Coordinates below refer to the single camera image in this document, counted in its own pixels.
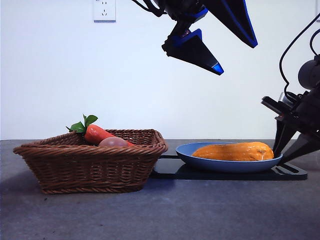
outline blue bowl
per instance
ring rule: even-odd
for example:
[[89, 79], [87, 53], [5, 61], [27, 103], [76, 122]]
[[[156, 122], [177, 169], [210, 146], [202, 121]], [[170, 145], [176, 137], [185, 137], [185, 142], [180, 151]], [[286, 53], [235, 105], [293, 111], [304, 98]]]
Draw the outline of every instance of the blue bowl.
[[257, 173], [266, 171], [277, 165], [283, 156], [283, 154], [281, 154], [279, 157], [261, 161], [229, 161], [192, 156], [197, 149], [204, 146], [230, 143], [231, 142], [216, 141], [194, 142], [180, 145], [175, 149], [175, 151], [181, 160], [189, 166], [202, 170], [223, 173]]

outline woven basket rim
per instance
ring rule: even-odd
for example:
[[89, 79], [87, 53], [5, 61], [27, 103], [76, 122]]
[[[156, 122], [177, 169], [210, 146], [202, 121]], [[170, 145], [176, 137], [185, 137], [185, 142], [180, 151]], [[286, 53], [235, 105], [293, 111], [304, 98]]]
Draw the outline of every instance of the woven basket rim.
[[166, 144], [165, 140], [163, 139], [160, 132], [154, 129], [107, 129], [107, 131], [133, 131], [133, 132], [150, 132], [152, 131], [158, 140], [156, 144], [141, 144], [141, 145], [134, 145], [134, 146], [96, 146], [96, 145], [51, 145], [51, 144], [43, 144], [49, 142], [53, 139], [57, 138], [65, 138], [69, 137], [70, 135], [78, 134], [76, 132], [68, 132], [65, 134], [61, 134], [58, 136], [46, 138], [43, 140], [35, 140], [30, 143], [22, 144], [21, 146], [15, 147], [13, 152], [15, 154], [20, 154], [24, 152], [26, 149], [34, 149], [39, 150], [40, 152], [43, 151], [51, 151], [57, 150], [60, 151], [60, 154], [72, 153], [72, 154], [155, 154], [160, 152], [166, 152], [168, 150], [168, 145]]

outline electrical outlet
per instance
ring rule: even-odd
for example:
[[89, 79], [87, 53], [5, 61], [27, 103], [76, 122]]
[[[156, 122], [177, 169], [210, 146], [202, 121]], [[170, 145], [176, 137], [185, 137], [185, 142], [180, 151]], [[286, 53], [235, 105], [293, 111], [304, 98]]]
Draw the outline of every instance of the electrical outlet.
[[93, 21], [110, 23], [116, 21], [116, 0], [93, 0]]

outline orange carrot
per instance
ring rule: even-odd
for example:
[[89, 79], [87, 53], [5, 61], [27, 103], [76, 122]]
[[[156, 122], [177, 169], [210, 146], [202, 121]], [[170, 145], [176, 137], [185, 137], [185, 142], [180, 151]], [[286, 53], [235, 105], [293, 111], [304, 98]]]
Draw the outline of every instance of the orange carrot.
[[[95, 122], [98, 118], [94, 115], [85, 116], [83, 115], [84, 124], [79, 121], [77, 123], [74, 123], [71, 125], [71, 127], [66, 128], [69, 130], [69, 132], [77, 132], [79, 134], [84, 135], [84, 139], [91, 143], [98, 145], [102, 140], [109, 138], [109, 137], [116, 137], [115, 135], [111, 134], [110, 132], [107, 132], [103, 128], [92, 124]], [[134, 146], [133, 143], [128, 142], [128, 146]]]
[[[107, 132], [106, 130], [104, 130], [103, 128], [94, 125], [94, 124], [90, 124], [85, 131], [84, 134], [84, 139], [92, 144], [99, 144], [102, 140], [109, 138], [109, 137], [116, 137], [115, 135], [111, 134], [110, 132]], [[134, 146], [133, 143], [128, 142], [128, 146]]]

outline egg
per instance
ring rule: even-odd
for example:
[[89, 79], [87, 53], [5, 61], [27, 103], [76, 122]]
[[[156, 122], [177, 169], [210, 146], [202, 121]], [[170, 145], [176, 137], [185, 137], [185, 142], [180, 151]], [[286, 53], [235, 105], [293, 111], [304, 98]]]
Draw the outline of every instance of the egg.
[[107, 137], [105, 139], [103, 139], [100, 143], [99, 143], [100, 147], [128, 147], [128, 142], [124, 139], [122, 139], [121, 137], [117, 137], [117, 136], [111, 136], [111, 137]]

